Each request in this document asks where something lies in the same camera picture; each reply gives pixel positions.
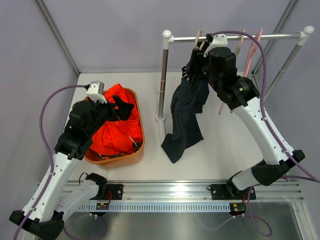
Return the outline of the dark navy shorts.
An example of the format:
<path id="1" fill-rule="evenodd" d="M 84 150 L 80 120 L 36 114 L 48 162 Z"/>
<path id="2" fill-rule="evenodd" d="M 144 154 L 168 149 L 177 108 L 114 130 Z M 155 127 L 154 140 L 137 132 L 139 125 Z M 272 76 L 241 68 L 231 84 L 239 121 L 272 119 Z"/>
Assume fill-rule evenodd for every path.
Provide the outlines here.
<path id="1" fill-rule="evenodd" d="M 204 139 L 196 114 L 203 112 L 209 96 L 209 86 L 205 80 L 192 80 L 186 66 L 181 71 L 181 82 L 170 104 L 172 133 L 166 134 L 161 144 L 173 164 L 181 159 L 186 149 Z"/>

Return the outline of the orange shorts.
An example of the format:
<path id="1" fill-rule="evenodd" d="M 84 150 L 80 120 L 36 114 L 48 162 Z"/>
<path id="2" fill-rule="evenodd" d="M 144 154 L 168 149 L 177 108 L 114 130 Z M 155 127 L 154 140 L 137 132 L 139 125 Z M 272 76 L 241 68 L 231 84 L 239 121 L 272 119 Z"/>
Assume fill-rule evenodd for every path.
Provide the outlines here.
<path id="1" fill-rule="evenodd" d="M 140 115 L 134 98 L 119 84 L 109 88 L 104 97 L 114 103 L 117 95 L 126 103 L 134 105 L 128 120 L 107 121 L 92 137 L 90 149 L 103 156 L 131 154 L 143 142 Z"/>

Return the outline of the beige hanger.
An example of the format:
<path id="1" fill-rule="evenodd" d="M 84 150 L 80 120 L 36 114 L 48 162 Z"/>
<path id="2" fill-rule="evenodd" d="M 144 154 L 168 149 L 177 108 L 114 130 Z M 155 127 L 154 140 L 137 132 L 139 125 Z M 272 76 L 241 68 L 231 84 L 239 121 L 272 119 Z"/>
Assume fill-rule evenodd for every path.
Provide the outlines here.
<path id="1" fill-rule="evenodd" d="M 238 54 L 239 54 L 240 51 L 241 51 L 241 48 L 242 48 L 242 46 L 243 46 L 243 42 L 244 42 L 244 36 L 241 35 L 241 36 L 240 36 L 240 40 L 239 40 L 239 42 L 237 43 L 236 48 L 235 48 L 235 50 L 234 50 L 234 54 L 235 54 L 236 57 L 238 56 Z M 222 102 L 222 103 L 221 103 L 221 106 L 220 106 L 220 108 L 219 108 L 219 112 L 218 112 L 218 115 L 219 115 L 219 116 L 221 115 L 221 113 L 222 113 L 222 111 L 223 111 L 223 109 L 224 109 L 224 106 L 225 106 L 225 103 Z"/>
<path id="2" fill-rule="evenodd" d="M 200 29 L 198 32 L 197 32 L 197 35 L 195 37 L 195 40 L 194 40 L 194 49 L 195 50 L 202 50 L 206 44 L 205 41 L 202 41 L 200 44 L 199 44 L 199 38 L 202 36 L 202 30 Z"/>

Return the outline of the pink plastic hanger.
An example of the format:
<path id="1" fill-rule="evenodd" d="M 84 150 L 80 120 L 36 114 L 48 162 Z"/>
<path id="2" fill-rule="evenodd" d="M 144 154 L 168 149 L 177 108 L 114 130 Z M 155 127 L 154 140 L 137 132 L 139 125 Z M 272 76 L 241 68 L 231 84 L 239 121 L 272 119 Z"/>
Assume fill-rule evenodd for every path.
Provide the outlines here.
<path id="1" fill-rule="evenodd" d="M 244 66 L 244 70 L 243 70 L 243 74 L 241 76 L 241 78 L 247 78 L 248 77 L 248 73 L 250 70 L 250 66 L 252 63 L 252 59 L 253 56 L 255 55 L 256 51 L 257 51 L 257 45 L 255 44 L 254 41 L 251 42 L 248 52 L 247 52 L 247 57 L 246 57 L 246 62 L 245 62 L 245 66 Z"/>

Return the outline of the camouflage patterned shorts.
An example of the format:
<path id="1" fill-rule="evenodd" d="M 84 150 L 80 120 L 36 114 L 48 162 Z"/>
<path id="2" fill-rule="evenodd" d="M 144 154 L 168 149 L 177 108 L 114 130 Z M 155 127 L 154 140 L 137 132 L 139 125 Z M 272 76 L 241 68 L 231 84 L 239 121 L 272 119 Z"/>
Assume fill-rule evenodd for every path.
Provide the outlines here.
<path id="1" fill-rule="evenodd" d="M 128 155 L 132 155 L 135 152 L 137 152 L 141 146 L 142 146 L 143 142 L 137 142 L 133 144 L 133 151 L 131 153 L 127 153 L 127 152 L 120 152 L 117 154 L 113 154 L 113 155 L 102 155 L 100 153 L 98 153 L 98 157 L 100 159 L 104 159 L 104 160 L 109 160 L 109 159 L 115 159 L 115 158 L 119 158 L 119 157 L 124 157 L 124 156 L 128 156 Z"/>

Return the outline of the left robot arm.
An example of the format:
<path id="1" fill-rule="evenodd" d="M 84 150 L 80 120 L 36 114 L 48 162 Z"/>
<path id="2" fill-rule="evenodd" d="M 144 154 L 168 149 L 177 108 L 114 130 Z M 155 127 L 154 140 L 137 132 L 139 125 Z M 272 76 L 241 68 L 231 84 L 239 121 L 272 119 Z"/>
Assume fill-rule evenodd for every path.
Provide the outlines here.
<path id="1" fill-rule="evenodd" d="M 67 219 L 81 205 L 107 195 L 107 179 L 91 173 L 69 195 L 59 199 L 69 177 L 91 147 L 93 135 L 106 122 L 130 118 L 134 105 L 117 95 L 112 98 L 113 102 L 81 100 L 73 105 L 54 153 L 49 155 L 50 167 L 28 204 L 11 213 L 9 220 L 12 223 L 42 240 L 55 240 Z"/>

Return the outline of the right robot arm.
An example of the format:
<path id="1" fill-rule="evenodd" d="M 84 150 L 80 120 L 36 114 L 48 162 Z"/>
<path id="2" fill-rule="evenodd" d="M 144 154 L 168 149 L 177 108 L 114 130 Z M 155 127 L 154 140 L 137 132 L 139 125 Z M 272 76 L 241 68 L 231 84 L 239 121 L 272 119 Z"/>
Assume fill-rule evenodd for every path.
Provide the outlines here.
<path id="1" fill-rule="evenodd" d="M 269 186 L 305 158 L 304 152 L 294 150 L 280 133 L 280 142 L 272 135 L 268 126 L 273 123 L 261 111 L 260 93 L 249 78 L 237 74 L 236 55 L 228 47 L 215 47 L 208 53 L 193 49 L 186 69 L 193 80 L 208 82 L 218 98 L 242 120 L 262 153 L 262 161 L 227 180 L 228 196 L 237 199 L 251 186 Z"/>

